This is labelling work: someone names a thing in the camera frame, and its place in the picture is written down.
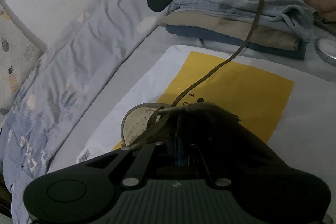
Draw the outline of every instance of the pineapple patterned fabric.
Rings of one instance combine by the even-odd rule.
[[[0,5],[0,127],[41,51],[11,21]]]

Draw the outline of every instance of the barcode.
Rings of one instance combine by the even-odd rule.
[[[79,161],[79,162],[84,162],[84,161],[86,161],[90,156],[91,156],[91,155],[90,155],[90,151],[89,151],[89,150],[86,150],[85,153],[84,153],[84,155],[81,156],[81,157],[78,159],[78,161]]]

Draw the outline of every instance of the stack of folded clothes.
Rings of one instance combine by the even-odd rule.
[[[160,25],[181,36],[234,45],[245,40],[260,0],[174,0]],[[303,60],[315,40],[314,9],[303,0],[266,0],[248,48]]]

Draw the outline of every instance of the silver round device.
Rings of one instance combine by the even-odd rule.
[[[317,54],[327,63],[336,67],[336,41],[330,38],[320,38],[314,42]]]

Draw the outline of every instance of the metal screw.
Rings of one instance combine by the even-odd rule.
[[[126,178],[123,180],[123,184],[128,187],[132,187],[139,184],[139,180],[136,178]]]
[[[226,187],[232,183],[230,179],[227,178],[219,178],[215,181],[215,184],[219,187]]]

